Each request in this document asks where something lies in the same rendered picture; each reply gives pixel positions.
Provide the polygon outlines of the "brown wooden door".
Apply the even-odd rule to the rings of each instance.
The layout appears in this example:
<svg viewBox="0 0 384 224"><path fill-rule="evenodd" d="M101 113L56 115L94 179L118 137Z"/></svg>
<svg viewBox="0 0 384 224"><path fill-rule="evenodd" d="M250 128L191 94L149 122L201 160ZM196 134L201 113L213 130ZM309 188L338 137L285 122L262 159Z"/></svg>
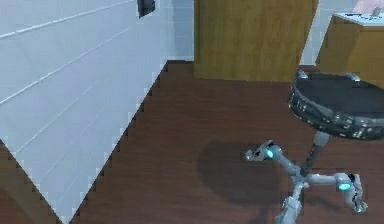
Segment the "brown wooden door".
<svg viewBox="0 0 384 224"><path fill-rule="evenodd" d="M194 75L289 82L319 0L194 0Z"/></svg>

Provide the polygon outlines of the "brown wooden sink cabinet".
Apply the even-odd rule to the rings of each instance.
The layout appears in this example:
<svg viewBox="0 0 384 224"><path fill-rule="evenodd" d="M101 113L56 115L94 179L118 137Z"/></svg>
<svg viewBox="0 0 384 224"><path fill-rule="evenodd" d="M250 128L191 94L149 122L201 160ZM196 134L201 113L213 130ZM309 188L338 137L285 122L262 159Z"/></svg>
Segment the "brown wooden sink cabinet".
<svg viewBox="0 0 384 224"><path fill-rule="evenodd" d="M316 65L323 73L355 73L384 88L384 24L358 23L334 14L327 28Z"/></svg>

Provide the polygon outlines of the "black wall switch plate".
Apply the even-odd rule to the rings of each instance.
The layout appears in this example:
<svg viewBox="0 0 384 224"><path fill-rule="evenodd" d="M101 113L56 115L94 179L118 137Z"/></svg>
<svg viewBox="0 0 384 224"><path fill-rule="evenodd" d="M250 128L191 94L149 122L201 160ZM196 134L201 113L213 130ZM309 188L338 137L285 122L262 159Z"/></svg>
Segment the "black wall switch plate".
<svg viewBox="0 0 384 224"><path fill-rule="evenodd" d="M138 14L142 18L156 9L155 0L137 0Z"/></svg>

